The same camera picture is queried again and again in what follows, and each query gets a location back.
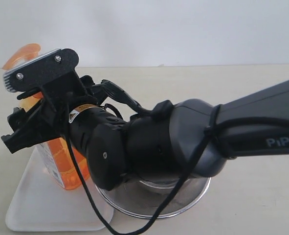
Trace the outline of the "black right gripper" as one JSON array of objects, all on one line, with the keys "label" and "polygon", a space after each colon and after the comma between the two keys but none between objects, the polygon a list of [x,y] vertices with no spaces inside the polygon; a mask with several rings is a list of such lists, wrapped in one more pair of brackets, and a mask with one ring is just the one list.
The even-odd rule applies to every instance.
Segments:
[{"label": "black right gripper", "polygon": [[63,137],[68,117],[66,109],[86,103],[101,105],[105,91],[91,76],[79,77],[72,71],[17,98],[22,104],[7,118],[13,133],[1,136],[11,153]]}]

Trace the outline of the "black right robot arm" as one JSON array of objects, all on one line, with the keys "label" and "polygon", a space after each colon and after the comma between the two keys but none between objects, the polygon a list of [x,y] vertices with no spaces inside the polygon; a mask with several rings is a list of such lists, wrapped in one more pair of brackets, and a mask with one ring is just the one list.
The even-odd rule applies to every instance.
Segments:
[{"label": "black right robot arm", "polygon": [[289,154],[289,80],[227,104],[166,100],[146,110],[112,82],[73,71],[3,79],[22,97],[44,93],[8,117],[13,133],[2,141],[10,152],[61,137],[108,191],[136,180],[210,178],[229,159]]}]

